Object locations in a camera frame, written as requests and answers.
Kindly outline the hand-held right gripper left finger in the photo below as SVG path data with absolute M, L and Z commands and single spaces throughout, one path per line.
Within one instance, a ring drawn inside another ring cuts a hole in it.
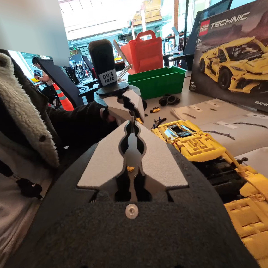
M 129 121 L 125 121 L 102 139 L 82 174 L 78 188 L 118 188 L 117 178 L 126 169 L 129 147 Z

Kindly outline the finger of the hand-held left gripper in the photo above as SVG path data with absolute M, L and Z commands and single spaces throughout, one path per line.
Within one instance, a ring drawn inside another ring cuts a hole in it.
M 144 122 L 145 113 L 141 96 L 134 90 L 127 90 L 122 94 L 123 106 L 136 118 L 141 118 Z
M 132 115 L 130 111 L 123 106 L 123 99 L 119 99 L 117 96 L 108 96 L 105 97 L 103 101 L 107 105 L 109 113 L 116 118 L 118 126 L 122 125 L 124 122 L 130 123 Z

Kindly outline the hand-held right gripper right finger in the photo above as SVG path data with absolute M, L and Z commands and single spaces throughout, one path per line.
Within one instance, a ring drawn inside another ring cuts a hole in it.
M 140 173 L 144 189 L 150 194 L 188 187 L 188 183 L 173 157 L 168 144 L 154 133 L 135 122 L 137 150 L 141 154 Z

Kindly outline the yellow brick toy car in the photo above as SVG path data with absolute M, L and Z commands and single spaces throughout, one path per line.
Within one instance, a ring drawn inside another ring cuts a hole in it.
M 268 267 L 268 180 L 247 158 L 236 159 L 208 132 L 189 120 L 154 124 L 151 132 L 172 145 L 208 179 L 222 199 L 243 244 Z

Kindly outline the person's left forearm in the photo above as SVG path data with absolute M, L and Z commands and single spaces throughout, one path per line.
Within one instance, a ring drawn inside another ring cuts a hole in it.
M 64 147 L 94 144 L 110 132 L 110 125 L 101 118 L 101 107 L 95 101 L 73 111 L 48 107 L 47 114 Z

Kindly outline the person's left hand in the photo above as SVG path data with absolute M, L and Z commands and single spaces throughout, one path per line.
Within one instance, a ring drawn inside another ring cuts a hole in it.
M 106 108 L 101 108 L 100 109 L 100 117 L 103 119 L 103 120 L 106 120 L 107 122 L 114 122 L 116 121 L 116 118 L 114 116 L 112 116 L 108 109 Z

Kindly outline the grey tilted board stand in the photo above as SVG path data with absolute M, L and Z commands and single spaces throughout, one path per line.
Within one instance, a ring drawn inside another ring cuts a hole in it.
M 113 39 L 113 45 L 114 45 L 115 49 L 117 50 L 117 52 L 119 53 L 120 57 L 123 59 L 124 63 L 125 63 L 124 69 L 117 76 L 117 82 L 120 83 L 120 82 L 123 82 L 125 80 L 125 79 L 123 79 L 123 76 L 132 68 L 132 64 L 129 63 L 129 61 L 127 60 L 126 56 L 122 52 L 120 46 L 118 45 L 118 43 L 116 42 L 115 39 Z

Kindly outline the scattered small brick pieces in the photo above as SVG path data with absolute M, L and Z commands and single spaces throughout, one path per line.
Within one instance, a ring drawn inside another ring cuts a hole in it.
M 160 109 L 159 107 L 154 107 L 154 108 L 151 109 L 151 110 L 146 109 L 146 110 L 145 110 L 145 117 L 149 116 L 149 114 L 151 114 L 151 113 L 157 113 L 157 112 L 159 112 L 160 110 L 161 110 L 161 109 Z

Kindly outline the green plastic bin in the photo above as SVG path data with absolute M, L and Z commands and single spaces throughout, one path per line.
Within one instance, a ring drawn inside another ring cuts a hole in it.
M 128 84 L 140 89 L 144 100 L 182 92 L 186 70 L 171 66 L 128 75 Z

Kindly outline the stack of black toy wheels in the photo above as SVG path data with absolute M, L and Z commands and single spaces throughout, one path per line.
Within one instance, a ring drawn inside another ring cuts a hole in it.
M 166 105 L 176 105 L 179 104 L 180 99 L 177 96 L 165 94 L 162 98 L 159 99 L 159 104 L 161 106 Z

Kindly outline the black office chair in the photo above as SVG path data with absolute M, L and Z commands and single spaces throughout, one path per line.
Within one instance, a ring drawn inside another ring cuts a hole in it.
M 42 71 L 44 71 L 45 74 L 47 74 L 49 78 L 52 79 L 52 81 L 59 87 L 74 108 L 84 105 L 79 88 L 60 66 L 54 65 L 53 59 L 34 57 L 33 60 L 39 64 Z
M 170 59 L 164 60 L 164 62 L 167 63 L 167 66 L 169 66 L 169 62 L 182 61 L 181 68 L 187 71 L 192 71 L 200 21 L 229 10 L 231 7 L 231 4 L 232 4 L 232 0 L 222 0 L 210 6 L 209 8 L 204 9 L 203 11 L 198 11 L 195 22 L 193 24 L 192 31 L 189 35 L 188 40 L 186 41 L 186 46 L 183 50 L 183 54 L 175 55 L 171 57 Z

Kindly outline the orange traffic cone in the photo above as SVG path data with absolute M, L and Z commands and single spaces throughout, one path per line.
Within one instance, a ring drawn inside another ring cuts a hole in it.
M 58 85 L 56 83 L 53 83 L 53 87 L 55 89 L 55 92 L 61 102 L 62 108 L 66 111 L 73 111 L 74 107 L 72 103 L 69 101 L 69 99 L 64 95 L 64 93 L 60 90 Z

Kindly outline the open instruction booklet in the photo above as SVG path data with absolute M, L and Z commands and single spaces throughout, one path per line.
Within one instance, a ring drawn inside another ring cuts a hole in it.
M 171 113 L 210 134 L 234 157 L 247 157 L 247 164 L 253 168 L 267 168 L 267 115 L 219 99 L 173 108 Z

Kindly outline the dark toy car box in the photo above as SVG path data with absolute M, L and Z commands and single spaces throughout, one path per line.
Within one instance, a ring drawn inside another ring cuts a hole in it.
M 189 90 L 267 113 L 267 0 L 201 20 Z

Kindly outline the black drawcord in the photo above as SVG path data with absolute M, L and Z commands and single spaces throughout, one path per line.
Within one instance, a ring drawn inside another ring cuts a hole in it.
M 41 195 L 43 189 L 40 184 L 33 183 L 29 179 L 17 176 L 11 170 L 11 168 L 2 161 L 0 161 L 0 173 L 3 176 L 15 181 L 23 196 L 28 198 L 36 198 L 40 201 L 43 201 L 44 197 Z

